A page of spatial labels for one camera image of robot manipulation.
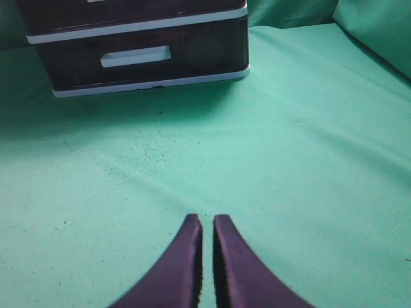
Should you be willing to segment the right gripper purple right finger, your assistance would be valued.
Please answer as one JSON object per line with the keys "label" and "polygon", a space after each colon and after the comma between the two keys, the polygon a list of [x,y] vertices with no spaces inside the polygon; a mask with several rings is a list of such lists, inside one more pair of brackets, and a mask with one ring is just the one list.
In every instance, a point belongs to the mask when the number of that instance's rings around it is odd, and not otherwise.
{"label": "right gripper purple right finger", "polygon": [[217,307],[311,307],[283,284],[242,238],[230,216],[213,219]]}

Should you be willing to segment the right gripper purple left finger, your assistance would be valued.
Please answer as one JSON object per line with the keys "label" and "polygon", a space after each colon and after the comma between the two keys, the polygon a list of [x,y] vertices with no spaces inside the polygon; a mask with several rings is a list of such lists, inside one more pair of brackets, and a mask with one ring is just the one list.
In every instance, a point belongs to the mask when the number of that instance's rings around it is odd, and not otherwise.
{"label": "right gripper purple left finger", "polygon": [[111,307],[198,307],[202,290],[203,229],[188,214],[173,241],[131,289]]}

